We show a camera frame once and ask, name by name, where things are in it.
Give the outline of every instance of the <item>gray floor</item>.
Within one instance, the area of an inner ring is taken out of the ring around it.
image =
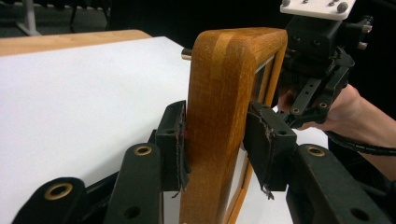
[[[69,27],[72,8],[35,5],[35,26],[42,35],[72,34]],[[0,38],[26,36],[15,24],[23,21],[24,11],[21,3],[7,5],[0,1]],[[99,32],[106,30],[106,17],[102,9],[78,8],[73,23],[76,33]]]

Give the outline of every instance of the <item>white table surface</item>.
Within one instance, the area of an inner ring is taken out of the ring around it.
[[[187,100],[190,62],[165,37],[0,57],[0,223],[44,183],[73,176],[89,186],[147,142],[167,105]],[[327,145],[318,130],[298,144]],[[165,194],[165,223],[178,199]],[[285,193],[268,201],[252,177],[237,223],[291,223]]]

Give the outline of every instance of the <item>floor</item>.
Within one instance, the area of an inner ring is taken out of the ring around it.
[[[106,30],[106,17],[101,8],[78,7],[74,19],[74,32],[69,27],[72,8],[43,7],[35,4],[35,26],[42,35],[88,33]],[[7,4],[0,0],[0,38],[26,36],[15,22],[23,21],[24,10],[21,2]]]

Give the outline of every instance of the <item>white mounting plate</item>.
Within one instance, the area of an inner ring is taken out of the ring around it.
[[[338,5],[347,4],[346,11],[340,13]],[[355,0],[284,0],[280,5],[280,12],[315,17],[326,20],[342,21],[347,18]]]

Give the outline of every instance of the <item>wooden frame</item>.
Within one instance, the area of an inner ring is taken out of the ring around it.
[[[206,31],[196,39],[186,133],[192,172],[181,197],[180,223],[236,221],[252,174],[246,166],[227,211],[248,103],[271,104],[286,46],[286,31],[272,28]],[[264,76],[255,76],[267,62]],[[254,93],[257,82],[260,91]]]

